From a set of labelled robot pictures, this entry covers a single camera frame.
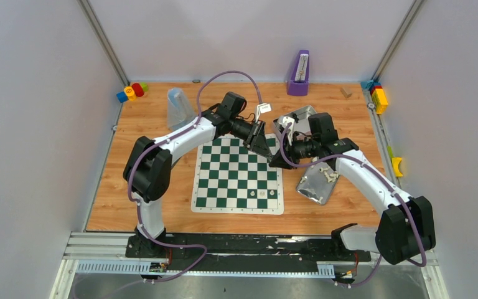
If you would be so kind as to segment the green white chess mat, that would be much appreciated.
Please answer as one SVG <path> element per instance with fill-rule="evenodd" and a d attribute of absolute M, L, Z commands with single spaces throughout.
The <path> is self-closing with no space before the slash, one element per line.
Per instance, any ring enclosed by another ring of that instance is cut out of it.
<path fill-rule="evenodd" d="M 282 169 L 269 167 L 264 157 L 244 148 L 241 139 L 225 135 L 200 145 L 196 162 L 192 212 L 283 214 Z"/>

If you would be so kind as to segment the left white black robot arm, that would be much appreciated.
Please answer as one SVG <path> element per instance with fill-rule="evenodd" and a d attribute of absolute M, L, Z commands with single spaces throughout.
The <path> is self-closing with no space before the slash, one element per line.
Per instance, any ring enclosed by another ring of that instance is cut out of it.
<path fill-rule="evenodd" d="M 243 147 L 271 159 L 266 140 L 266 123 L 256 117 L 245 120 L 240 114 L 247 100 L 228 92 L 221 103 L 199 110 L 194 120 L 176 131 L 150 139 L 138 138 L 123 171 L 128 183 L 128 198 L 136 205 L 138 223 L 135 235 L 130 238 L 129 250 L 139 257 L 159 257 L 169 247 L 164 237 L 162 197 L 171 182 L 174 164 L 194 148 L 231 134 L 243 142 Z"/>

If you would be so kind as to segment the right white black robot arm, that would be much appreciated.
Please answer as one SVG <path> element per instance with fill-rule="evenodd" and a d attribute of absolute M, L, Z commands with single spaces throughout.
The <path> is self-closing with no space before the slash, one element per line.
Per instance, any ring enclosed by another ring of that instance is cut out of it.
<path fill-rule="evenodd" d="M 350 138 L 339 138 L 332 117 L 316 113 L 308 117 L 310 135 L 299 140 L 291 116 L 278 118 L 280 148 L 270 165 L 301 168 L 327 163 L 348 179 L 372 204 L 380 222 L 376 227 L 349 224 L 333 231 L 332 255 L 346 260 L 356 250 L 378 253 L 389 264 L 408 261 L 418 267 L 427 264 L 426 251 L 436 245 L 433 207 L 424 196 L 414 197 L 394 185 L 365 157 Z"/>

